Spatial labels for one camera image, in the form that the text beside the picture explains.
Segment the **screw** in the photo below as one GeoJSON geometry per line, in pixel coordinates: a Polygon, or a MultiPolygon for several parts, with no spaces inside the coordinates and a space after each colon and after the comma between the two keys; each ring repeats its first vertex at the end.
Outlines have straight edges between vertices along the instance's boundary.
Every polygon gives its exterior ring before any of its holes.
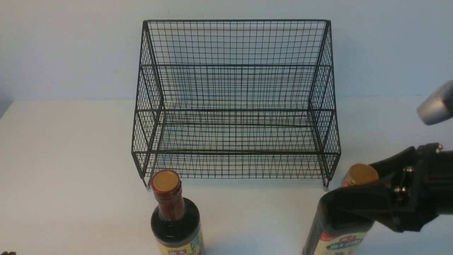
{"type": "Polygon", "coordinates": [[[406,187],[395,187],[393,191],[396,193],[406,192],[406,187]]]}
{"type": "Polygon", "coordinates": [[[403,171],[408,172],[408,173],[412,173],[414,171],[414,168],[413,167],[405,167],[403,169],[403,171]]]}
{"type": "Polygon", "coordinates": [[[437,146],[436,153],[439,154],[440,152],[442,152],[442,150],[443,150],[443,145],[439,144],[439,146],[437,146]]]}

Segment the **gold bottle cap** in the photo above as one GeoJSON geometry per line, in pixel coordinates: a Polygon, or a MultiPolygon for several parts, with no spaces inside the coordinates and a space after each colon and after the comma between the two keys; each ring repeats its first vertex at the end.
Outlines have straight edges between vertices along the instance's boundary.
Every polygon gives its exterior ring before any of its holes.
{"type": "Polygon", "coordinates": [[[379,180],[377,171],[366,164],[355,164],[349,169],[350,180],[355,185],[367,184],[379,180]]]}
{"type": "Polygon", "coordinates": [[[178,174],[170,169],[164,169],[154,174],[151,187],[155,192],[170,192],[179,184],[178,174]]]}

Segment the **wire mesh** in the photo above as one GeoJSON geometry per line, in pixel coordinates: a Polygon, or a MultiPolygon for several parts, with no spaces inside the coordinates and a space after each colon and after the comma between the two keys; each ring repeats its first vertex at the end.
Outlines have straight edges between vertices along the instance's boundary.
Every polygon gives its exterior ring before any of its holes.
{"type": "Polygon", "coordinates": [[[132,139],[143,182],[333,177],[328,20],[146,20],[132,139]]]}

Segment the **soy sauce bottle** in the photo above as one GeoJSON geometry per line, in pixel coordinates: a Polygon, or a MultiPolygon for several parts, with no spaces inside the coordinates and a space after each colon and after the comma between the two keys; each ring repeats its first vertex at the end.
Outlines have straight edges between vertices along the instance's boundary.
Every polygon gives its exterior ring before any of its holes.
{"type": "Polygon", "coordinates": [[[170,169],[157,172],[151,187],[159,205],[151,229],[162,255],[205,255],[197,206],[182,196],[181,180],[170,169]]]}
{"type": "MultiPolygon", "coordinates": [[[[377,171],[365,164],[353,165],[343,179],[343,187],[377,181],[377,171]]],[[[318,209],[302,255],[354,255],[374,220],[335,208],[334,197],[327,193],[318,209]]]]}

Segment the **white table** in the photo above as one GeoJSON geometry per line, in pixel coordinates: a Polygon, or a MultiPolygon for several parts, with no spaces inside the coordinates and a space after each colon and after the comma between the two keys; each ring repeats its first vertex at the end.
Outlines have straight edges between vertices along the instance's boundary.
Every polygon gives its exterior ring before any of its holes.
{"type": "MultiPolygon", "coordinates": [[[[453,121],[426,127],[424,98],[339,98],[342,157],[350,165],[410,145],[453,149],[453,121]]],[[[134,101],[14,102],[0,119],[0,250],[19,255],[158,254],[149,220],[156,207],[130,155],[134,101]]],[[[321,180],[183,179],[202,215],[209,255],[298,255],[321,180]]],[[[375,224],[358,254],[450,254],[453,216],[421,233],[375,224]]]]}

